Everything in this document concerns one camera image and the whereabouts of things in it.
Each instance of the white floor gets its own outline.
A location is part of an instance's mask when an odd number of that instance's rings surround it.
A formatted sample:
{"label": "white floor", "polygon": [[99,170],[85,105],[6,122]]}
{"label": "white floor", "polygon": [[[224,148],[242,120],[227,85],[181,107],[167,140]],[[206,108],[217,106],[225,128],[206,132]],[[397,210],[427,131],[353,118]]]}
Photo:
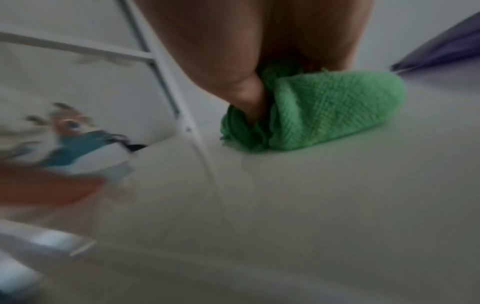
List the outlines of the white floor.
{"label": "white floor", "polygon": [[[469,0],[378,0],[356,67],[386,69],[478,11]],[[222,146],[225,105],[177,71],[204,153],[180,137],[141,151],[137,199],[102,211],[105,243],[76,271],[45,269],[48,284],[95,303],[478,301],[475,67],[410,78],[406,105],[382,127],[264,154]]]}

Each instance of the blurred object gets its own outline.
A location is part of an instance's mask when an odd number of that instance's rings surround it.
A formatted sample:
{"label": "blurred object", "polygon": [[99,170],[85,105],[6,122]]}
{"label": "blurred object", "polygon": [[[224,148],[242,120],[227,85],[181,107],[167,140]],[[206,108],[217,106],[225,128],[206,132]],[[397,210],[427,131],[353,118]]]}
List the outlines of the blurred object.
{"label": "blurred object", "polygon": [[430,40],[391,67],[409,72],[480,56],[480,13]]}

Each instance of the purple fabric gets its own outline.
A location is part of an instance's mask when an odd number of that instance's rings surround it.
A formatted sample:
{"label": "purple fabric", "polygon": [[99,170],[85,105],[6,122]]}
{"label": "purple fabric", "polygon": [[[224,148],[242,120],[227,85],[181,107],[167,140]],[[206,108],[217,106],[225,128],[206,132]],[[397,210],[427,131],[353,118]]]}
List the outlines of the purple fabric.
{"label": "purple fabric", "polygon": [[430,40],[391,67],[406,72],[480,57],[480,13]]}

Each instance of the green cloth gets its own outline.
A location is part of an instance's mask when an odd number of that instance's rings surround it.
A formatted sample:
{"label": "green cloth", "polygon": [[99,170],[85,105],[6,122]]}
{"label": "green cloth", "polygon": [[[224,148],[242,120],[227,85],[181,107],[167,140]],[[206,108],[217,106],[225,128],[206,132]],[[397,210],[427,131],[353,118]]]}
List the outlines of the green cloth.
{"label": "green cloth", "polygon": [[304,74],[282,59],[259,75],[269,117],[251,127],[230,106],[221,122],[222,139],[249,151],[293,150],[357,133],[388,120],[405,99],[401,78],[390,72]]}

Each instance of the green microfiber towel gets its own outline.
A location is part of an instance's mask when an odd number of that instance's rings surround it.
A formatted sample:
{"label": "green microfiber towel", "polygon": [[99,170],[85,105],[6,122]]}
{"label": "green microfiber towel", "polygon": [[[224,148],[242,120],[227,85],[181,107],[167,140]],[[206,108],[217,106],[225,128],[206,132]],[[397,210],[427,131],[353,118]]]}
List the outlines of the green microfiber towel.
{"label": "green microfiber towel", "polygon": [[258,72],[270,115],[253,127],[230,106],[222,139],[249,151],[293,150],[360,132],[388,120],[405,99],[400,77],[390,72],[305,74],[289,59]]}

